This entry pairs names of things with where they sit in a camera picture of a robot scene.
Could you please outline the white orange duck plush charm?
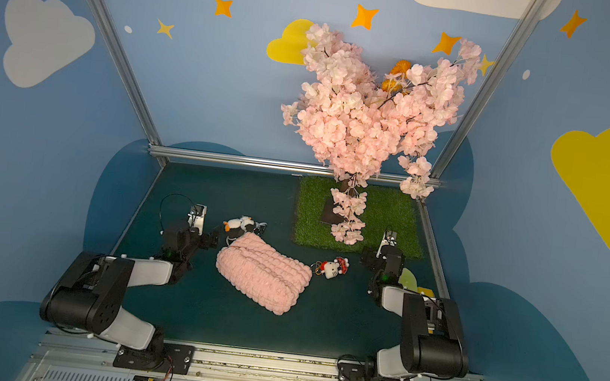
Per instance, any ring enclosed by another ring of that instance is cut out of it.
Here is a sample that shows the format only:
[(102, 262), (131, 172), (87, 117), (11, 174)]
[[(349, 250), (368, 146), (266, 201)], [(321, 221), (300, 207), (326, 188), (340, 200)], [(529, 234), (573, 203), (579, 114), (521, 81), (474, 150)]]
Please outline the white orange duck plush charm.
[(231, 230), (243, 230), (245, 233), (254, 233), (256, 235), (261, 235), (265, 232), (267, 228), (266, 222), (258, 222), (253, 220), (253, 218), (249, 216), (242, 216), (240, 218), (229, 219), (228, 221), (224, 221), (224, 231), (230, 232)]

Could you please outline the white red kitty plush charm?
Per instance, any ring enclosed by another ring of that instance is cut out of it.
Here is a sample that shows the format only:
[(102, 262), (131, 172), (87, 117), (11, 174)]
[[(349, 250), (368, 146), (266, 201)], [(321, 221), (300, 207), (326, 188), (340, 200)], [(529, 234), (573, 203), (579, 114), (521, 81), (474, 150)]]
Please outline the white red kitty plush charm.
[(316, 276), (323, 276), (327, 280), (334, 279), (339, 275), (344, 275), (349, 271), (349, 259), (336, 257), (328, 261), (316, 262), (312, 266), (313, 273)]

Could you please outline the pink fluffy knitted bag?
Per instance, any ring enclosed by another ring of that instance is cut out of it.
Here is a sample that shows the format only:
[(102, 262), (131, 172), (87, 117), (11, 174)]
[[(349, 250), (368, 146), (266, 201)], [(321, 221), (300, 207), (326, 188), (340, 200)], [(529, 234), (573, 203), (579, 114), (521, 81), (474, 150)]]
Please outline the pink fluffy knitted bag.
[(278, 316), (297, 304), (312, 279), (309, 266), (279, 253), (253, 233), (222, 248), (216, 268), (244, 296)]

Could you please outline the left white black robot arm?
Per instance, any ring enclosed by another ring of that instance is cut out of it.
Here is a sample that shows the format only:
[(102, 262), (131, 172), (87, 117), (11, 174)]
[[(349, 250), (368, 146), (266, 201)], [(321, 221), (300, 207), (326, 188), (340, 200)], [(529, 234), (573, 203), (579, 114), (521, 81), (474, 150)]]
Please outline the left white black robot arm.
[(160, 253), (148, 259), (80, 253), (42, 300), (40, 318), (65, 332), (73, 328), (117, 345), (117, 368), (172, 372), (161, 328), (129, 313), (123, 299), (130, 288), (179, 283), (198, 250), (218, 246), (219, 232), (182, 221), (162, 238)]

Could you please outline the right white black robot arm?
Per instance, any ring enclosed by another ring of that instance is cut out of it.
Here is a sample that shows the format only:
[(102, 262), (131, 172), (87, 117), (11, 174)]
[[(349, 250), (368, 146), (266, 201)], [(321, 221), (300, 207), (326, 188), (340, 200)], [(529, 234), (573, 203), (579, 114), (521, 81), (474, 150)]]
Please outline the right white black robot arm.
[(404, 254), (396, 246), (364, 249), (360, 261), (371, 271), (368, 294), (379, 307), (400, 318), (399, 343), (384, 348), (362, 365), (353, 365), (342, 377), (352, 381), (452, 380), (469, 373), (464, 332), (457, 304), (405, 289)]

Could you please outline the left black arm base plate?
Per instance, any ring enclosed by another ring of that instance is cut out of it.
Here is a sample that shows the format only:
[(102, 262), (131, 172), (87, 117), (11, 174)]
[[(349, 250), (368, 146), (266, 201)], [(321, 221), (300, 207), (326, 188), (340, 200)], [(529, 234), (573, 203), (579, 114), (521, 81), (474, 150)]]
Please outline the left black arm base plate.
[(196, 352), (194, 346), (163, 342), (150, 345), (145, 350), (134, 350), (120, 347), (112, 362), (114, 368), (133, 369), (166, 373), (172, 371), (176, 375), (186, 375)]

